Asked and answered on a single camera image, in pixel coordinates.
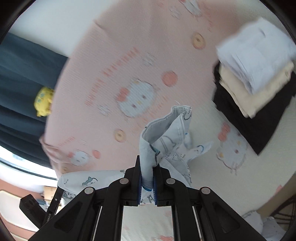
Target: white wall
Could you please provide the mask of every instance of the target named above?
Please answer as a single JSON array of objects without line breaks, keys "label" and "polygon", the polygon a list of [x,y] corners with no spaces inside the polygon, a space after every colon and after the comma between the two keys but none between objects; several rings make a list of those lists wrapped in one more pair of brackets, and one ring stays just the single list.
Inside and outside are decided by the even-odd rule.
[{"label": "white wall", "polygon": [[92,20],[117,0],[36,0],[10,32],[69,56]]}]

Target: folded beige garment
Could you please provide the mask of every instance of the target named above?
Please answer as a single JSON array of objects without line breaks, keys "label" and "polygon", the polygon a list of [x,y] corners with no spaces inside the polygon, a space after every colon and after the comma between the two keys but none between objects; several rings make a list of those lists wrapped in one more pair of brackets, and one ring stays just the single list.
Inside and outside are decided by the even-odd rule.
[{"label": "folded beige garment", "polygon": [[241,82],[227,67],[220,65],[220,84],[228,91],[237,104],[242,114],[247,118],[255,117],[272,98],[291,79],[294,64],[289,62],[266,86],[265,88],[251,95]]}]

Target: folded black garment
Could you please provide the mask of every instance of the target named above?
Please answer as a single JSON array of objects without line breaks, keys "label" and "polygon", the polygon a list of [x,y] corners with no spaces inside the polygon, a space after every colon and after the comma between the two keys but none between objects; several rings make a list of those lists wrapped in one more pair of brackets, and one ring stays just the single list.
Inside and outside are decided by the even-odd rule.
[{"label": "folded black garment", "polygon": [[271,139],[292,96],[296,94],[296,74],[292,72],[291,80],[251,119],[243,116],[231,95],[219,83],[219,66],[220,62],[214,68],[217,90],[213,101],[216,108],[238,129],[258,155]]}]

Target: black cloth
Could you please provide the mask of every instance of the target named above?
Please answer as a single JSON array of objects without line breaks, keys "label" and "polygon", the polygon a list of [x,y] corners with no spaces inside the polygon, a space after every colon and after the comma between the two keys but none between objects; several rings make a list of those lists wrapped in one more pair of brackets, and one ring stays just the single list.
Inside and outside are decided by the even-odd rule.
[{"label": "black cloth", "polygon": [[43,86],[54,89],[66,60],[10,33],[0,45],[0,146],[45,167],[39,138],[46,117],[37,117],[34,100]]},{"label": "black cloth", "polygon": [[216,108],[245,137],[256,154],[259,154],[275,132],[285,109],[290,104],[292,96],[296,94],[296,74],[292,72],[291,80],[251,119],[243,116],[231,95],[219,83],[221,78],[219,66],[220,62],[214,68],[217,89],[213,101]]}]

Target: curtain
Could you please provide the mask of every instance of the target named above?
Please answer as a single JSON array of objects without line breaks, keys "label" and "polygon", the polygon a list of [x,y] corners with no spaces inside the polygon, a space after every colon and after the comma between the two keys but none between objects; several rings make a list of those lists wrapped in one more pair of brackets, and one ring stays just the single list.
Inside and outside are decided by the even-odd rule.
[{"label": "curtain", "polygon": [[34,100],[54,89],[67,57],[8,33],[0,45],[0,146],[45,167],[39,142],[46,117],[37,117]]}]

